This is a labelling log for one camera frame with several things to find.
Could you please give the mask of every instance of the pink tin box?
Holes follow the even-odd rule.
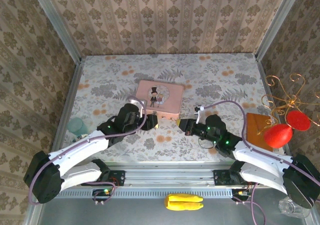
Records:
[[[180,114],[183,91],[182,85],[141,80],[136,97],[146,100],[147,114],[176,120]]]

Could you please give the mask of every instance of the floral tablecloth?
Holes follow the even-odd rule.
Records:
[[[195,105],[221,100],[239,102],[246,113],[269,112],[261,104],[265,89],[251,53],[88,56],[82,62],[71,118],[81,118],[89,132],[118,114],[127,95],[136,94],[140,80],[184,85],[180,118],[195,118]],[[238,107],[221,104],[205,111],[206,117],[211,114],[218,114],[227,129],[240,136],[243,117]],[[63,147],[74,138],[67,131]],[[158,129],[129,135],[94,158],[131,163],[225,160],[214,148],[201,148],[197,137],[184,136],[176,123],[167,119],[159,120]]]

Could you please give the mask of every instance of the patterned wallpaper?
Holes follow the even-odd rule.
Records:
[[[37,0],[0,0],[0,225],[23,222],[23,176],[51,148],[74,68]]]
[[[315,96],[315,92],[320,92],[320,0],[296,0],[262,65],[266,74],[278,76],[291,94],[300,86],[290,81],[290,74],[302,74],[306,86],[301,91],[301,100],[320,103]],[[271,91],[275,96],[284,96],[280,86]],[[301,108],[314,120],[320,113],[319,105]],[[320,127],[312,125],[306,132],[295,131],[289,145],[293,153],[308,156],[320,170]]]
[[[252,53],[282,0],[52,0],[83,56]]]

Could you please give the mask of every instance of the red ball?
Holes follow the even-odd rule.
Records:
[[[307,115],[298,110],[289,112],[286,116],[286,121],[291,127],[299,131],[307,131],[311,125]]]
[[[287,124],[277,124],[264,132],[263,138],[270,147],[283,147],[292,138],[292,128]]]

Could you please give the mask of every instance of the glass cup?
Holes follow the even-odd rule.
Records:
[[[288,196],[279,201],[279,209],[282,214],[299,219],[304,219],[310,214],[310,209],[306,209],[296,204]]]
[[[68,131],[76,136],[82,134],[88,134],[87,126],[84,124],[81,118],[74,117],[66,125]]]

